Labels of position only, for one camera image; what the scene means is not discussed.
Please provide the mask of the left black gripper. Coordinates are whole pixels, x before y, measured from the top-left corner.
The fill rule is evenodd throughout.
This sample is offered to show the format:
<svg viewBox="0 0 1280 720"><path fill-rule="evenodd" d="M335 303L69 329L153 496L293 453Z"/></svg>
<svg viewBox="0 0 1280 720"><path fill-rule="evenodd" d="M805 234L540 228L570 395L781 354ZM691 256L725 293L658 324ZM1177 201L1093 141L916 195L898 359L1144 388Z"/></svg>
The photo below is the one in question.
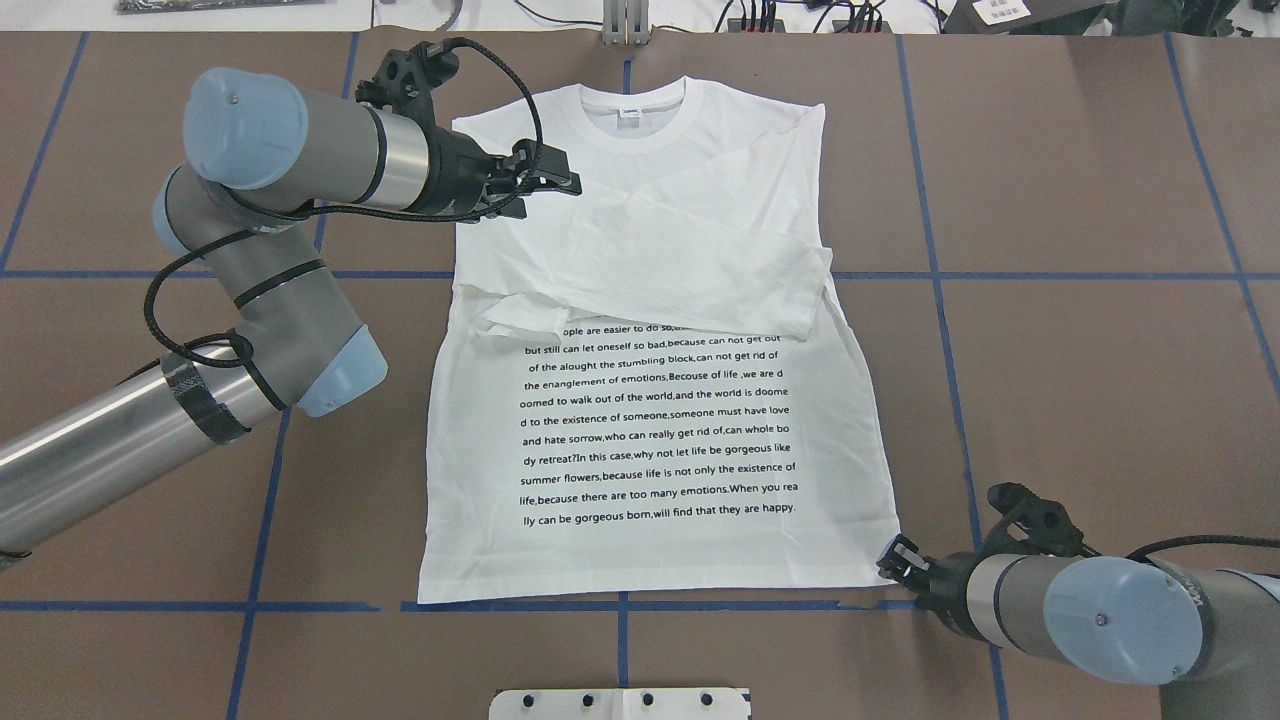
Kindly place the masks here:
<svg viewBox="0 0 1280 720"><path fill-rule="evenodd" d="M564 151L536 140L512 146L509 170L503 156L485 152L470 136L434 126L428 129L428 214L462 222L481 218L526 219L524 197L557 192L577 197L582 183Z"/></svg>

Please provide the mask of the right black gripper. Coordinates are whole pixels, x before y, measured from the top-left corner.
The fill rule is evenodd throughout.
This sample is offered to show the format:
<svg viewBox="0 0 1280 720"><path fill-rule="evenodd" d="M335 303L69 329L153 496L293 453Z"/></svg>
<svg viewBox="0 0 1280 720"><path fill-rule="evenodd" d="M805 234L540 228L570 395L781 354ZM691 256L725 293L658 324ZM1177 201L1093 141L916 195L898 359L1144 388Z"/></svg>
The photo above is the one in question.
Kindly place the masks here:
<svg viewBox="0 0 1280 720"><path fill-rule="evenodd" d="M925 561L929 564L927 573ZM966 602L966 587L975 566L975 555L924 559L906 536L895 536L878 559L878 575L913 592L915 607L933 612L951 632L975 635L977 626Z"/></svg>

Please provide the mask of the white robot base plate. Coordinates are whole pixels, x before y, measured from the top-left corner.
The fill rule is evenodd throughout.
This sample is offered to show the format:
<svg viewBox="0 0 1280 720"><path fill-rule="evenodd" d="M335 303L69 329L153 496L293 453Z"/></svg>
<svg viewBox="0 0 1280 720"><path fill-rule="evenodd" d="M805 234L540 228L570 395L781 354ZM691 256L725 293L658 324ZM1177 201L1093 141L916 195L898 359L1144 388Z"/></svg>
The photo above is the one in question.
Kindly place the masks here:
<svg viewBox="0 0 1280 720"><path fill-rule="evenodd" d="M749 691L657 687L502 691L489 719L751 719Z"/></svg>

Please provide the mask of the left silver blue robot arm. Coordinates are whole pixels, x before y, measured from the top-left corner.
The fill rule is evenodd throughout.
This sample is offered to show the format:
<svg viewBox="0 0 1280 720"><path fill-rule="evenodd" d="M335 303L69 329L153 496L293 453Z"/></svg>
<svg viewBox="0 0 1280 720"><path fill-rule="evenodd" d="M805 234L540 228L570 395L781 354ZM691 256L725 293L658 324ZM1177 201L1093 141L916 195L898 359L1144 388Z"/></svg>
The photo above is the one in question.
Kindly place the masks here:
<svg viewBox="0 0 1280 720"><path fill-rule="evenodd" d="M4 566L278 413L323 416L385 378L308 219L521 218L530 193L580 193L540 135L499 155L440 127L430 92L454 72L393 53L351 100L232 68L195 81L187 159L154 204L175 254L143 296L163 354L3 446Z"/></svg>

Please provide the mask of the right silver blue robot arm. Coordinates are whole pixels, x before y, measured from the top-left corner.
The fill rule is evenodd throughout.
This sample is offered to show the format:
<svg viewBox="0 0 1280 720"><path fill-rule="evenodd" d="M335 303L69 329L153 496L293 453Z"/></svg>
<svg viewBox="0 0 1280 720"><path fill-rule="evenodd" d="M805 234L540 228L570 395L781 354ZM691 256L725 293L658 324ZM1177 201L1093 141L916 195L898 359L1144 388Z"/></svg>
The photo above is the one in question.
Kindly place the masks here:
<svg viewBox="0 0 1280 720"><path fill-rule="evenodd" d="M1165 719L1279 715L1275 577L1114 556L932 559L904 536L878 569L960 635L1157 687Z"/></svg>

